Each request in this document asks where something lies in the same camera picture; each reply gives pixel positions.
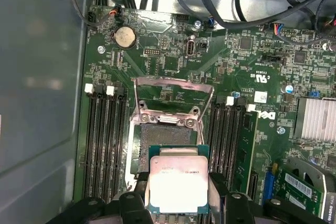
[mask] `aluminum heatsink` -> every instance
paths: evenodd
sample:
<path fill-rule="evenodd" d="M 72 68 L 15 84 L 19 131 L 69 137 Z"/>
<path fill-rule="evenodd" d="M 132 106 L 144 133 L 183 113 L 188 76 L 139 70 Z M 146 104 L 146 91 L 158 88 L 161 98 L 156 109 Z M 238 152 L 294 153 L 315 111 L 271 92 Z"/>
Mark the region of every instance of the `aluminum heatsink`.
<path fill-rule="evenodd" d="M 300 98 L 294 135 L 336 142 L 336 101 Z"/>

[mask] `black ram slot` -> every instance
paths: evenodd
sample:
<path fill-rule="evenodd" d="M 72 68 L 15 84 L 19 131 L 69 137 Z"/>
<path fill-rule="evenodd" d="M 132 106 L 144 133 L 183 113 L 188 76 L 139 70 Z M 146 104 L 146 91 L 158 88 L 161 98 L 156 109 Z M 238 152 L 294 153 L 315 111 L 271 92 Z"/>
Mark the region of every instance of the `black ram slot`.
<path fill-rule="evenodd" d="M 98 160 L 99 153 L 101 149 L 99 148 L 99 142 L 101 140 L 102 128 L 104 122 L 104 104 L 103 99 L 97 99 L 97 109 L 95 114 L 95 127 L 93 131 L 93 143 L 92 143 L 92 161 L 93 161 L 93 170 L 91 166 L 91 176 L 92 176 L 92 194 L 91 197 L 99 197 L 98 188 L 99 188 L 99 170 L 100 170 L 100 161 Z"/>
<path fill-rule="evenodd" d="M 210 147 L 209 171 L 224 174 L 228 189 L 233 183 L 238 139 L 245 111 L 243 106 L 212 104 L 207 138 Z"/>
<path fill-rule="evenodd" d="M 84 168 L 84 190 L 83 198 L 89 197 L 90 190 L 90 167 L 91 167 L 91 151 L 92 151 L 92 136 L 96 111 L 96 97 L 89 96 L 89 115 L 86 136 L 86 152 L 85 152 L 85 168 Z"/>
<path fill-rule="evenodd" d="M 122 152 L 122 141 L 123 141 L 123 133 L 124 133 L 124 120 L 125 120 L 125 110 L 126 110 L 126 100 L 125 97 L 119 97 L 119 112 L 117 118 L 118 121 L 116 123 L 118 125 L 115 126 L 115 146 L 114 146 L 114 162 L 113 162 L 113 183 L 111 195 L 112 197 L 118 193 L 118 185 L 120 181 L 120 164 L 121 164 L 121 152 Z"/>
<path fill-rule="evenodd" d="M 106 98 L 101 99 L 102 105 L 100 106 L 100 123 L 99 123 L 99 129 L 97 129 L 97 141 L 96 141 L 96 170 L 94 173 L 94 197 L 101 197 L 101 191 L 102 191 L 102 179 L 101 175 L 103 173 L 104 167 L 102 166 L 102 157 L 103 157 L 103 145 L 104 145 L 104 132 L 106 130 L 105 125 L 107 122 L 106 118 Z"/>
<path fill-rule="evenodd" d="M 111 98 L 108 101 L 108 124 L 106 131 L 106 147 L 105 147 L 105 170 L 103 177 L 103 192 L 102 199 L 105 202 L 111 201 L 111 190 L 110 190 L 110 176 L 112 174 L 112 152 L 113 152 L 113 130 L 114 130 L 114 122 L 116 120 L 115 110 L 116 110 L 117 102 L 114 98 Z"/>
<path fill-rule="evenodd" d="M 83 197 L 110 202 L 118 192 L 126 98 L 89 95 Z"/>

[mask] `electronic component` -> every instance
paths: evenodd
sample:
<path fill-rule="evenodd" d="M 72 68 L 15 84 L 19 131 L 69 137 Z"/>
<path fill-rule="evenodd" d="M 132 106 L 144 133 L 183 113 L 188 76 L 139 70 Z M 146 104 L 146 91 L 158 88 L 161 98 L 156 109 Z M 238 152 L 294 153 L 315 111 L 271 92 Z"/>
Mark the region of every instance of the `electronic component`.
<path fill-rule="evenodd" d="M 295 52 L 294 54 L 294 63 L 305 64 L 306 52 Z"/>
<path fill-rule="evenodd" d="M 336 101 L 300 98 L 295 136 L 326 142 L 336 141 Z"/>
<path fill-rule="evenodd" d="M 144 55 L 153 55 L 153 56 L 160 56 L 161 50 L 159 49 L 153 49 L 153 48 L 145 48 L 143 51 Z"/>
<path fill-rule="evenodd" d="M 192 130 L 186 127 L 141 124 L 140 126 L 140 157 L 138 172 L 148 172 L 148 149 L 151 145 L 186 145 L 196 144 L 192 138 Z"/>
<path fill-rule="evenodd" d="M 207 153 L 206 145 L 151 146 L 149 210 L 171 214 L 207 213 Z"/>
<path fill-rule="evenodd" d="M 292 94 L 284 94 L 283 101 L 284 102 L 292 102 L 294 100 L 294 95 Z"/>
<path fill-rule="evenodd" d="M 119 27 L 112 33 L 112 37 L 115 43 L 122 49 L 132 48 L 137 41 L 135 31 L 129 26 Z"/>
<path fill-rule="evenodd" d="M 263 63 L 278 63 L 278 64 L 285 65 L 286 64 L 286 58 L 284 56 L 280 56 L 280 55 L 266 54 L 266 55 L 262 55 L 261 62 L 263 62 Z"/>
<path fill-rule="evenodd" d="M 194 54 L 195 42 L 193 40 L 188 40 L 186 45 L 186 55 L 191 56 Z"/>
<path fill-rule="evenodd" d="M 333 223 L 336 212 L 336 178 L 313 163 L 289 157 L 274 185 L 274 195 Z"/>
<path fill-rule="evenodd" d="M 264 192 L 262 194 L 262 205 L 264 204 L 266 199 L 272 199 L 274 180 L 275 176 L 273 175 L 272 171 L 266 172 L 264 181 Z"/>
<path fill-rule="evenodd" d="M 87 145 L 83 157 L 83 195 L 100 197 L 110 202 L 118 192 L 121 181 L 120 145 L 123 141 L 126 100 L 122 96 L 106 99 L 101 95 L 90 94 L 89 104 Z"/>
<path fill-rule="evenodd" d="M 240 49 L 251 50 L 252 48 L 252 39 L 248 37 L 242 37 L 240 39 Z"/>
<path fill-rule="evenodd" d="M 329 168 L 336 168 L 336 156 L 328 155 L 327 166 Z"/>
<path fill-rule="evenodd" d="M 258 187 L 258 177 L 259 175 L 257 174 L 257 172 L 255 170 L 253 170 L 251 172 L 250 175 L 250 182 L 248 185 L 248 192 L 247 195 L 254 200 L 255 196 L 256 196 L 256 191 L 257 191 L 257 187 Z"/>

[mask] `integrated circuit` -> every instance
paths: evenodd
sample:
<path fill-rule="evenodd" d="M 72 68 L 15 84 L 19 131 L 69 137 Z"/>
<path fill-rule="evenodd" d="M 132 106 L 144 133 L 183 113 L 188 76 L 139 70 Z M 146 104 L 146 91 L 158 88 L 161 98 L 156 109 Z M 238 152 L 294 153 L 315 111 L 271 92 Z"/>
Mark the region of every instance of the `integrated circuit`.
<path fill-rule="evenodd" d="M 240 48 L 243 50 L 251 50 L 252 48 L 252 39 L 247 37 L 242 37 L 240 39 Z"/>
<path fill-rule="evenodd" d="M 328 155 L 327 166 L 330 168 L 336 168 L 336 156 Z"/>
<path fill-rule="evenodd" d="M 306 60 L 306 52 L 295 52 L 295 55 L 294 55 L 294 63 L 298 63 L 298 64 L 305 64 Z"/>

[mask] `blue connector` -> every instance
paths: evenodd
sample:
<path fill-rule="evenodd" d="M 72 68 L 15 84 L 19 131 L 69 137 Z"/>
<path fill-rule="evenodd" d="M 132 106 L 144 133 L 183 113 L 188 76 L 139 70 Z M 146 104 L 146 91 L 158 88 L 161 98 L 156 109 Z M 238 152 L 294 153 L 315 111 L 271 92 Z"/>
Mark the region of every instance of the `blue connector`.
<path fill-rule="evenodd" d="M 274 180 L 275 176 L 272 172 L 267 172 L 265 176 L 264 193 L 262 195 L 262 205 L 264 205 L 266 199 L 272 199 Z"/>

